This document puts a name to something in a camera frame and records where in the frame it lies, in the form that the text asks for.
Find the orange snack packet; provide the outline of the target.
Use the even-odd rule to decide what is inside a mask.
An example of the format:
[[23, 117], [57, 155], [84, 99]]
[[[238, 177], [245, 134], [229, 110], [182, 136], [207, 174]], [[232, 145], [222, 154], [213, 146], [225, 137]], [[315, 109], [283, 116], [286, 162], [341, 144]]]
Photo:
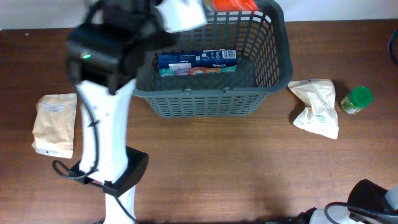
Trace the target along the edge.
[[211, 0], [211, 6], [217, 11], [257, 11], [254, 0]]

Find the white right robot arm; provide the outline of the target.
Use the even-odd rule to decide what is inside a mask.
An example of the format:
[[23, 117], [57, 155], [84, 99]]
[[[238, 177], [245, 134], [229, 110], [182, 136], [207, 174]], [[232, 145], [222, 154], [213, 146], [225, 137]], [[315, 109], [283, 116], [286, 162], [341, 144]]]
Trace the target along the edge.
[[397, 224], [397, 186], [387, 190], [363, 179], [353, 187], [346, 202], [311, 208], [289, 221], [302, 224]]

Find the green lidded jar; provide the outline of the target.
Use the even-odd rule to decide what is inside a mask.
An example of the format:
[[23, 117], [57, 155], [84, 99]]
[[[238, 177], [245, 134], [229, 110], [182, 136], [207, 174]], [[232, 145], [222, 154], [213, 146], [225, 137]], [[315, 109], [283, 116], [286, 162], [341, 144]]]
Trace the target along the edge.
[[357, 86], [341, 101], [341, 109], [348, 114], [356, 114], [369, 106], [374, 100], [372, 91], [365, 86]]

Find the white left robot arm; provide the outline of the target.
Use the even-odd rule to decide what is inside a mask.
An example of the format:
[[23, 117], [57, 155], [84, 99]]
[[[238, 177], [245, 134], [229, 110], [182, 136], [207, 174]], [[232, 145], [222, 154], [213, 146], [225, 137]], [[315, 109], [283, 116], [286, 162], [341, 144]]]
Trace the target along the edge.
[[98, 1], [67, 39], [68, 77], [81, 101], [83, 152], [68, 179], [99, 187], [105, 223], [135, 223], [134, 197], [149, 156], [126, 145], [138, 71], [150, 50], [171, 46], [165, 1]]

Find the blue tea box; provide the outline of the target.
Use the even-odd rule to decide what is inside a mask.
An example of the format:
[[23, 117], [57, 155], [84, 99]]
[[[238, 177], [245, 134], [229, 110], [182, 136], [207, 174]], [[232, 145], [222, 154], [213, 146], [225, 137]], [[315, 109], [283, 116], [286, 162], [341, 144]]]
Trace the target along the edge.
[[157, 56], [162, 77], [235, 72], [238, 64], [236, 50], [203, 50], [192, 53], [169, 53]]

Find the beige paper pouch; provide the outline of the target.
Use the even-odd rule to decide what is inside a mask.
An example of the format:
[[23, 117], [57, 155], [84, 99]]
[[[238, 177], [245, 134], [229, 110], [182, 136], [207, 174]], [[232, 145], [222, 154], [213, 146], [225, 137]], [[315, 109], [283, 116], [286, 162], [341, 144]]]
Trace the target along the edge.
[[335, 110], [336, 91], [333, 82], [329, 79], [292, 81], [288, 88], [305, 104], [293, 125], [330, 139], [338, 139], [340, 128]]
[[44, 95], [36, 104], [32, 134], [36, 153], [72, 158], [77, 94]]

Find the grey plastic basket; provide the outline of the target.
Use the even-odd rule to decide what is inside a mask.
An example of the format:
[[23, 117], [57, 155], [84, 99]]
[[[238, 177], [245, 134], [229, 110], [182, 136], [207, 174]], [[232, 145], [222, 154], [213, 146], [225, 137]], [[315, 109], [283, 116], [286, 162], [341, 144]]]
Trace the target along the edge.
[[[256, 0], [258, 11], [207, 12], [208, 23], [182, 32], [172, 47], [145, 54], [133, 94], [160, 116], [240, 116], [252, 113], [270, 93], [292, 80], [282, 8]], [[237, 56], [234, 72], [163, 77], [158, 56], [225, 49]]]

